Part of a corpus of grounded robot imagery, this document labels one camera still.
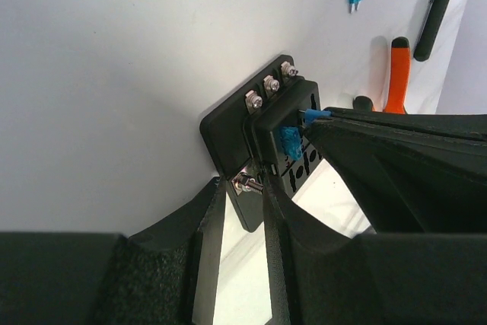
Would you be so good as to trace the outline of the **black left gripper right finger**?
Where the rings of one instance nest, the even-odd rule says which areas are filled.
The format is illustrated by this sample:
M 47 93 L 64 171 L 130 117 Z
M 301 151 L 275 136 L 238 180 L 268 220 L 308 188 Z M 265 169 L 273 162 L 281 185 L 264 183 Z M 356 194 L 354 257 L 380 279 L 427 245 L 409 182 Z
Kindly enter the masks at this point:
M 275 324 L 484 324 L 486 238 L 346 237 L 264 180 L 263 221 Z

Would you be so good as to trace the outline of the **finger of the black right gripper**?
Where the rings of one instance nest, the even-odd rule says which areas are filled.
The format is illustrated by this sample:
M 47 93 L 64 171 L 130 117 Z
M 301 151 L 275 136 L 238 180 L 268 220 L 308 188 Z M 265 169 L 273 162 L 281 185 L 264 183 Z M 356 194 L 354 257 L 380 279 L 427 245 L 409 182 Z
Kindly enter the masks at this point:
M 376 231 L 486 232 L 484 141 L 335 118 L 305 133 Z
M 486 140 L 486 115 L 395 114 L 327 107 L 335 118 L 443 137 Z

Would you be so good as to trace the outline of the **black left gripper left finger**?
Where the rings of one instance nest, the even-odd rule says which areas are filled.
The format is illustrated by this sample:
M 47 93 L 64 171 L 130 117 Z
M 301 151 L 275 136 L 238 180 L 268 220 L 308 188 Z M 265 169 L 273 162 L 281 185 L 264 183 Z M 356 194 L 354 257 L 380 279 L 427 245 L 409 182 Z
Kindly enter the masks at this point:
M 225 184 L 131 237 L 4 232 L 3 324 L 210 324 Z

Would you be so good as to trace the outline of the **dark blue blade fuse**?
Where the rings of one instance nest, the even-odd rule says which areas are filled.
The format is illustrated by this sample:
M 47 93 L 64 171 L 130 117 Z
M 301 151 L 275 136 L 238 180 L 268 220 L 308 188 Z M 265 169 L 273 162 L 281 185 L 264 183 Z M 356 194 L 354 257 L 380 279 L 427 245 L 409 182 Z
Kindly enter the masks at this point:
M 306 109 L 306 110 L 299 110 L 298 112 L 305 126 L 309 126 L 314 120 L 318 118 L 332 116 L 332 113 L 328 110 Z

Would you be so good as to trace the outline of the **black fuse box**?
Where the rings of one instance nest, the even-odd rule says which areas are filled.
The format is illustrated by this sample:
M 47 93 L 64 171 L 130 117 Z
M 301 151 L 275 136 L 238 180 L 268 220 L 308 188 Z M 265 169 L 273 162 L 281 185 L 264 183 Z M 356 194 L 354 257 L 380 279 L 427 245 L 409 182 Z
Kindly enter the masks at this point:
M 262 200 L 247 181 L 273 176 L 294 196 L 315 171 L 321 155 L 304 136 L 299 110 L 320 109 L 319 88 L 298 74 L 294 60 L 280 55 L 202 119 L 200 132 L 244 230 L 263 221 Z M 282 126 L 299 128 L 303 155 L 293 161 L 280 141 Z

